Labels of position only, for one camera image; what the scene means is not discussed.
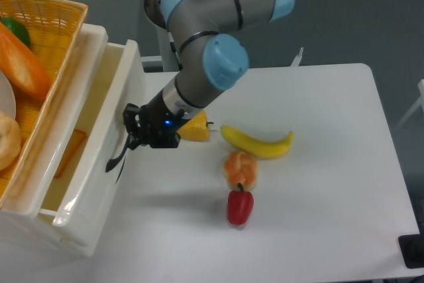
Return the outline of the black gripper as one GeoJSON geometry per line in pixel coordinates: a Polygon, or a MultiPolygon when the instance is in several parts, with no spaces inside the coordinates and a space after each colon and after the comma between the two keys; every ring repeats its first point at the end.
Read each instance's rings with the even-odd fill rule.
{"type": "Polygon", "coordinates": [[[128,133],[125,147],[129,150],[146,145],[151,148],[177,148],[180,143],[178,130],[186,123],[183,116],[182,108],[169,110],[162,92],[141,108],[128,103],[123,111],[123,123],[128,133]],[[140,128],[142,140],[137,137],[140,128]]]}

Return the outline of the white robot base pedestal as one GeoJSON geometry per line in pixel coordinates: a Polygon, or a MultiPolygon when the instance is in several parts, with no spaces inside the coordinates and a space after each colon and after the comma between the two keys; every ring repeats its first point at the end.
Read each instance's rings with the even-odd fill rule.
{"type": "Polygon", "coordinates": [[[166,28],[164,17],[160,10],[160,1],[144,0],[144,12],[156,29],[163,71],[176,72],[180,69],[181,62],[174,39],[166,28]]]}

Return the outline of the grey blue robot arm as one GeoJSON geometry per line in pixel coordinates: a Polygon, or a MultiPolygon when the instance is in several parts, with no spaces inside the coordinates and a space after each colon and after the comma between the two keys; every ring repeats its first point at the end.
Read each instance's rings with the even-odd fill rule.
{"type": "Polygon", "coordinates": [[[160,0],[180,70],[149,103],[126,106],[125,148],[176,148],[178,130],[248,70],[248,54],[233,32],[278,20],[294,5],[295,0],[160,0]]]}

